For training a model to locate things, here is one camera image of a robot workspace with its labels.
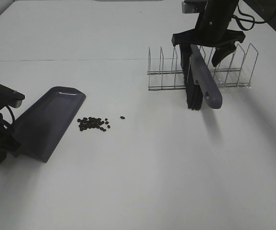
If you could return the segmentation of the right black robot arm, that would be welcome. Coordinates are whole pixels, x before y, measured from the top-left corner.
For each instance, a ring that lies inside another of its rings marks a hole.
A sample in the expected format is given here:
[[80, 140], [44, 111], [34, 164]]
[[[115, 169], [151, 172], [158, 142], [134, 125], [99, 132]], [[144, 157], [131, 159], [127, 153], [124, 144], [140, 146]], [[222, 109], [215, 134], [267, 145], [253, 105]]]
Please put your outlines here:
[[238, 5], [237, 0], [184, 0], [182, 13], [197, 13], [193, 29], [172, 35], [172, 45], [181, 52], [181, 67], [189, 65], [193, 51], [191, 45], [214, 47], [212, 65], [217, 66], [236, 50], [236, 42], [242, 43], [242, 31], [229, 30], [228, 26]]

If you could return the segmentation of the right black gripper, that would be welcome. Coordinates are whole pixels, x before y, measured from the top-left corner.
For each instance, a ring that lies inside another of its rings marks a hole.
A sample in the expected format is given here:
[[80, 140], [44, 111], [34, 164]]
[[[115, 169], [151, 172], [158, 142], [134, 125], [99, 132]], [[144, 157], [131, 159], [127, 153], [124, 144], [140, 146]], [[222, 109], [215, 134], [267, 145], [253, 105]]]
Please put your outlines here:
[[235, 42], [242, 43], [242, 31], [229, 30], [233, 12], [204, 10], [198, 16], [194, 29], [172, 35], [172, 45], [193, 44], [216, 47], [212, 65], [216, 67], [224, 58], [236, 50]]

